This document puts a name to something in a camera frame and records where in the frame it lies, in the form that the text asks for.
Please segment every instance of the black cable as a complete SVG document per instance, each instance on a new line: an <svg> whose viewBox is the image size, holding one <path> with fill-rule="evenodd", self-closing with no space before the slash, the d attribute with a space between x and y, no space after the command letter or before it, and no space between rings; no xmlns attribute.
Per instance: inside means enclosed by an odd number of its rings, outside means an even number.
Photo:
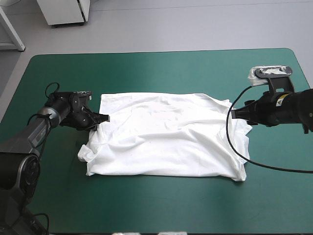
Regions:
<svg viewBox="0 0 313 235"><path fill-rule="evenodd" d="M51 82L51 83L48 84L47 87L45 88L45 96L46 96L47 98L49 98L49 96L47 95L47 90L48 90L48 88L49 88L51 85L53 85L53 84L57 84L57 88L56 88L55 91L52 92L52 93L55 93L55 92L58 92L58 91L59 91L60 84L59 84L58 82Z"/></svg>
<svg viewBox="0 0 313 235"><path fill-rule="evenodd" d="M245 159L247 162L254 164L254 165L258 165L260 167L264 167L264 168L268 168L268 169L272 169L272 170L279 170L279 171L287 171L287 172L295 172L295 173L306 173L306 174L313 174L313 170L298 170L298 169L288 169L288 168L280 168L280 167L275 167L275 166L270 166L270 165L265 165L265 164L261 164L261 163L257 163L254 162L246 157L244 157L243 155L241 155L240 153L238 153L238 151L235 149L235 147L232 145L230 138L229 138L229 134L228 134L228 119L229 119L229 115L230 112L232 110L232 108L234 107L234 105L236 104L236 102L240 99L240 97L250 88L252 88L252 86L249 86L247 88L245 88L240 94L239 96L235 99L235 101L232 103L232 105L230 106L228 112L227 112L227 118L226 118L226 135L227 135L227 140L228 143L230 145L230 147L234 150L234 152L241 157L242 159Z"/></svg>
<svg viewBox="0 0 313 235"><path fill-rule="evenodd" d="M50 226L49 215L46 213L38 213L38 214L34 214L33 216L36 217L36 216L40 216L40 215L43 215L47 219L47 227L45 229L45 234L49 235L49 226Z"/></svg>

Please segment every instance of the folded shirt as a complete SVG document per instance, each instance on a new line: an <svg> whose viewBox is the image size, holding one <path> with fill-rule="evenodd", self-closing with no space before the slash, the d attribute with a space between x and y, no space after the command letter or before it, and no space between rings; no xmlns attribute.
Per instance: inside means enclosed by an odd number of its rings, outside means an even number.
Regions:
<svg viewBox="0 0 313 235"><path fill-rule="evenodd" d="M100 113L110 122L90 131L78 153L87 175L225 176L244 181L245 160L226 137L231 103L206 94L103 94ZM242 119L229 119L234 147L249 158Z"/></svg>

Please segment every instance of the white cabinet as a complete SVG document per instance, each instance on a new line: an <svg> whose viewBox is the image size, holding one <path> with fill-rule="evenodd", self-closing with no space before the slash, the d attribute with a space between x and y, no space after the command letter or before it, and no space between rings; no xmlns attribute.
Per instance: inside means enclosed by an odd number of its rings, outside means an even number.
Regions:
<svg viewBox="0 0 313 235"><path fill-rule="evenodd" d="M88 21L90 0L37 0L48 25Z"/></svg>

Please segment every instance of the white object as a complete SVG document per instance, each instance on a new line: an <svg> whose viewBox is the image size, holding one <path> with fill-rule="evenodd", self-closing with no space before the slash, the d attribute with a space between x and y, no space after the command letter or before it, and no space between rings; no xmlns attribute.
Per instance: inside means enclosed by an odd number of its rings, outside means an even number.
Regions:
<svg viewBox="0 0 313 235"><path fill-rule="evenodd" d="M0 7L0 50L6 49L24 51L25 46Z"/></svg>
<svg viewBox="0 0 313 235"><path fill-rule="evenodd" d="M48 25L88 21L90 0L37 0Z"/></svg>
<svg viewBox="0 0 313 235"><path fill-rule="evenodd" d="M292 74L292 70L288 66L282 66L282 65L272 65L272 66L255 66L250 69L250 73L248 75L248 80L251 83L251 86L261 86L268 84L268 80L265 78L259 78L256 76L256 70L260 69L262 70L262 73L265 75L286 75L290 76Z"/></svg>
<svg viewBox="0 0 313 235"><path fill-rule="evenodd" d="M231 103L205 94L103 94L100 113L110 122L91 131L78 153L87 175L217 176L244 181L245 161L230 148L225 131ZM251 130L231 119L235 148L249 158Z"/></svg>

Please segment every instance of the gray floor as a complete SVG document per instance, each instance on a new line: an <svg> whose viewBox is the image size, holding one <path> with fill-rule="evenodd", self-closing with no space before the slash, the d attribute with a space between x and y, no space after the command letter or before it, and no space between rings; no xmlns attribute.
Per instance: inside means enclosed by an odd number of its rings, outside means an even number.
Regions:
<svg viewBox="0 0 313 235"><path fill-rule="evenodd" d="M3 9L26 51L0 51L0 120L37 54L288 47L313 87L313 0L92 0L87 24L63 28L35 0Z"/></svg>

